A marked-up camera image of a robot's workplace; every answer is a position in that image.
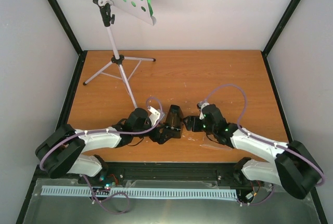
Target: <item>wooden surface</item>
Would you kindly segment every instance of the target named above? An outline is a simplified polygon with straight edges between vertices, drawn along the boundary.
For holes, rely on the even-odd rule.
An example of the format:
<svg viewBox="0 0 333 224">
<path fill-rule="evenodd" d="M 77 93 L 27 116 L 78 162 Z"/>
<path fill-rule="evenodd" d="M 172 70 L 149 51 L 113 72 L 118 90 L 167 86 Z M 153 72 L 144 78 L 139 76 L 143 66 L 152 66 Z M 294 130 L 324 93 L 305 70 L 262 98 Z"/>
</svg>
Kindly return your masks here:
<svg viewBox="0 0 333 224">
<path fill-rule="evenodd" d="M 171 104 L 181 107 L 184 116 L 196 115 L 197 103 L 221 84 L 234 83 L 244 89 L 248 109 L 241 124 L 248 130 L 277 141 L 287 141 L 260 51 L 121 51 L 133 57 L 156 58 L 156 62 L 142 62 L 130 79 L 138 107 L 146 108 L 149 96 L 157 97 L 167 113 Z M 74 128 L 100 129 L 127 118 L 134 110 L 121 80 L 104 74 L 87 86 L 82 83 L 104 66 L 111 58 L 110 51 L 89 51 L 68 123 Z M 127 76 L 137 61 L 123 62 Z M 107 73 L 119 76 L 117 65 Z M 235 88 L 224 88 L 209 100 L 220 108 L 223 116 L 236 122 L 244 106 L 241 93 Z M 132 144 L 139 141 L 135 138 Z M 163 145 L 145 138 L 136 147 L 102 148 L 87 152 L 98 154 L 105 161 L 175 161 L 175 162 L 237 162 L 245 156 L 256 158 L 245 151 L 226 150 L 214 144 L 204 133 L 188 132 L 184 128 L 181 139 L 171 139 Z"/>
</svg>

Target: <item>purple cable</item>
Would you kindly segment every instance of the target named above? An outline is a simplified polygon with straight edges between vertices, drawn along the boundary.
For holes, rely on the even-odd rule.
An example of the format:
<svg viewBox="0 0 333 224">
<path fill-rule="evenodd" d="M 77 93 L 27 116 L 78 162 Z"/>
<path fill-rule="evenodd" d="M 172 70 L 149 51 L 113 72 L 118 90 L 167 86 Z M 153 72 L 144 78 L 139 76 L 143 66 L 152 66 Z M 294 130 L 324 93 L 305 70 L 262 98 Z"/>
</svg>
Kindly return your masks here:
<svg viewBox="0 0 333 224">
<path fill-rule="evenodd" d="M 265 199 L 263 199 L 262 201 L 259 201 L 259 202 L 257 202 L 257 203 L 250 203 L 249 206 L 258 206 L 258 205 L 260 205 L 260 204 L 266 202 L 269 198 L 272 197 L 272 195 L 274 194 L 274 192 L 275 192 L 275 186 L 273 185 L 273 186 L 272 186 L 272 190 L 270 191 L 270 193 L 268 194 L 268 196 L 266 196 Z M 239 199 L 236 199 L 236 201 L 237 201 L 239 204 L 246 204 L 246 203 L 242 203 L 242 202 L 240 202 Z"/>
<path fill-rule="evenodd" d="M 99 201 L 99 199 L 97 198 L 95 192 L 94 192 L 94 189 L 92 187 L 92 185 L 90 184 L 88 178 L 86 175 L 82 175 L 83 179 L 86 181 L 88 187 L 90 188 L 90 191 L 92 192 L 92 198 L 97 202 L 98 205 L 101 206 L 101 208 L 103 208 L 106 212 L 109 212 L 113 215 L 121 215 L 121 214 L 124 214 L 125 212 L 127 212 L 129 209 L 130 209 L 130 198 L 127 194 L 123 193 L 123 192 L 118 192 L 118 193 L 115 193 L 113 195 L 110 195 L 109 197 L 107 197 L 106 199 L 102 200 L 102 201 Z M 105 201 L 108 201 L 110 200 L 111 198 L 115 197 L 116 195 L 124 195 L 127 199 L 127 207 L 125 210 L 123 211 L 120 211 L 120 212 L 112 212 L 110 210 L 108 210 L 105 206 L 103 206 L 102 202 L 105 202 Z"/>
<path fill-rule="evenodd" d="M 221 85 L 221 86 L 218 86 L 216 89 L 214 89 L 203 101 L 204 102 L 206 102 L 207 100 L 208 100 L 208 98 L 210 98 L 217 90 L 219 90 L 219 89 L 221 89 L 221 88 L 224 88 L 224 87 L 228 87 L 228 86 L 231 86 L 231 87 L 235 87 L 235 88 L 237 88 L 242 94 L 243 94 L 243 97 L 244 97 L 244 108 L 243 108 L 243 110 L 242 110 L 242 112 L 241 112 L 241 114 L 240 114 L 240 116 L 238 117 L 238 119 L 237 119 L 237 127 L 238 127 L 238 129 L 242 132 L 242 133 L 244 133 L 244 134 L 246 134 L 246 135 L 250 135 L 253 139 L 255 139 L 255 140 L 257 140 L 257 141 L 260 141 L 260 142 L 263 142 L 263 143 L 265 143 L 265 144 L 268 144 L 268 145 L 270 145 L 270 146 L 274 146 L 274 143 L 271 143 L 271 142 L 269 142 L 269 141 L 267 141 L 267 140 L 264 140 L 264 139 L 262 139 L 262 138 L 260 138 L 260 137 L 257 137 L 257 136 L 255 136 L 255 134 L 253 134 L 253 133 L 251 133 L 251 132 L 247 132 L 247 131 L 245 131 L 244 129 L 242 129 L 242 127 L 240 126 L 240 120 L 241 120 L 241 118 L 243 117 L 243 115 L 245 114 L 245 111 L 246 111 L 246 108 L 247 108 L 247 105 L 248 105 L 248 100 L 247 100 L 247 97 L 246 97 L 246 94 L 245 94 L 245 92 L 244 92 L 244 90 L 243 89 L 241 89 L 239 86 L 237 86 L 237 85 L 234 85 L 234 84 L 232 84 L 232 83 L 229 83 L 229 84 L 224 84 L 224 85 Z M 300 158 L 301 160 L 303 160 L 304 162 L 306 162 L 309 166 L 311 166 L 314 170 L 316 170 L 316 172 L 317 173 L 319 173 L 320 174 L 320 176 L 321 176 L 321 178 L 322 178 L 322 181 L 321 182 L 319 182 L 316 186 L 321 186 L 321 185 L 323 185 L 324 183 L 325 183 L 325 181 L 326 181 L 326 177 L 325 177 L 325 175 L 324 175 L 324 173 L 316 166 L 316 165 L 314 165 L 311 161 L 309 161 L 308 159 L 306 159 L 305 157 L 303 157 L 302 155 L 300 155 L 300 154 L 298 154 L 298 153 L 296 153 L 295 151 L 293 151 L 293 150 L 291 150 L 291 149 L 289 149 L 289 148 L 286 148 L 286 147 L 283 147 L 283 146 L 281 146 L 281 145 L 276 145 L 276 147 L 277 148 L 281 148 L 282 150 L 284 150 L 284 151 L 287 151 L 287 152 L 289 152 L 290 154 L 292 154 L 292 155 L 295 155 L 295 156 L 297 156 L 298 158 Z"/>
<path fill-rule="evenodd" d="M 162 112 L 163 112 L 163 108 L 162 108 L 162 104 L 161 102 L 151 96 L 149 97 L 147 100 L 146 100 L 146 106 L 147 108 L 149 108 L 149 102 L 151 100 L 155 100 L 158 102 L 159 106 L 160 106 L 160 110 L 161 110 L 161 116 L 162 116 Z M 152 129 L 154 129 L 161 121 L 161 117 L 157 120 L 157 122 L 155 123 L 154 126 L 152 126 L 150 129 L 147 129 L 145 131 L 140 131 L 140 132 L 123 132 L 123 131 L 112 131 L 112 130 L 109 130 L 108 133 L 114 133 L 114 134 L 145 134 L 145 133 L 148 133 L 149 131 L 151 131 Z M 96 133 L 105 133 L 107 132 L 106 129 L 96 129 L 96 130 L 90 130 L 90 131 L 87 131 L 87 134 L 96 134 Z M 67 137 L 66 139 L 62 140 L 61 142 L 59 142 L 57 145 L 55 145 L 53 148 L 51 148 L 45 155 L 44 157 L 42 158 L 41 162 L 40 162 L 40 169 L 41 170 L 44 170 L 45 171 L 45 168 L 44 168 L 44 163 L 46 161 L 46 159 L 50 156 L 50 154 L 52 154 L 58 147 L 62 146 L 63 144 L 67 143 L 68 141 L 78 137 L 78 136 L 81 136 L 81 135 L 85 135 L 86 133 L 85 132 L 81 132 L 81 133 L 77 133 L 77 134 L 74 134 L 74 135 L 71 135 L 70 137 Z"/>
</svg>

